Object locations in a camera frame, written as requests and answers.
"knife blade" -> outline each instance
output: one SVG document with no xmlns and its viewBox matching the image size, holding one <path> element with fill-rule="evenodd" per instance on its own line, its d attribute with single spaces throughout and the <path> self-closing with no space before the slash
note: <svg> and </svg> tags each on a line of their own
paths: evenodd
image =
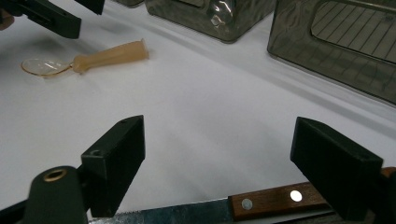
<svg viewBox="0 0 396 224">
<path fill-rule="evenodd" d="M 227 224 L 306 211 L 330 211 L 330 206 L 309 182 L 243 193 L 214 201 L 117 214 L 112 218 L 94 219 L 90 223 Z M 277 222 L 288 219 L 290 217 L 278 219 Z"/>
</svg>

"white surface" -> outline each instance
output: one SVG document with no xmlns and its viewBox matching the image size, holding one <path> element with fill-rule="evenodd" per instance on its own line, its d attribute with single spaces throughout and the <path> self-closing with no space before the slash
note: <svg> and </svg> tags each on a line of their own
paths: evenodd
<svg viewBox="0 0 396 224">
<path fill-rule="evenodd" d="M 117 121 L 145 116 L 147 157 L 120 212 L 200 202 L 305 181 L 290 161 L 298 116 L 316 119 L 396 163 L 396 110 L 271 58 L 272 15 L 235 44 L 106 2 L 82 18 L 80 39 L 25 17 L 0 32 L 0 209 L 31 180 L 79 156 Z M 28 75 L 24 59 L 72 61 L 145 38 L 150 59 L 81 76 Z"/>
</svg>

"clamp jaw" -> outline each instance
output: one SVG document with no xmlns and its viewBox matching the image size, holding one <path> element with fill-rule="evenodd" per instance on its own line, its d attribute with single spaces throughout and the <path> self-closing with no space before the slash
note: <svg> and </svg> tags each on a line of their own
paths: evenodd
<svg viewBox="0 0 396 224">
<path fill-rule="evenodd" d="M 96 14 L 102 14 L 105 0 L 77 0 L 77 2 Z M 16 17 L 24 14 L 29 20 L 63 37 L 72 39 L 79 37 L 81 19 L 48 0 L 0 0 L 0 8 Z"/>
<path fill-rule="evenodd" d="M 82 155 L 76 169 L 48 169 L 32 182 L 29 197 L 0 211 L 0 223 L 87 224 L 93 217 L 113 217 L 145 159 L 143 116 L 123 119 Z"/>
<path fill-rule="evenodd" d="M 347 221 L 396 224 L 396 172 L 383 159 L 328 125 L 297 118 L 290 159 Z"/>
</svg>

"metal container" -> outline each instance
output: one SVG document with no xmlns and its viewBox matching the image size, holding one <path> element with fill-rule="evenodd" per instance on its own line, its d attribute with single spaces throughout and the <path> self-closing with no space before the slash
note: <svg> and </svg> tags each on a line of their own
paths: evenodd
<svg viewBox="0 0 396 224">
<path fill-rule="evenodd" d="M 274 10 L 275 0 L 146 0 L 145 4 L 150 15 L 233 43 Z"/>
<path fill-rule="evenodd" d="M 120 3 L 125 7 L 137 7 L 144 0 L 113 0 L 114 2 Z"/>
<path fill-rule="evenodd" d="M 278 0 L 268 51 L 396 105 L 395 8 L 387 0 Z"/>
</svg>

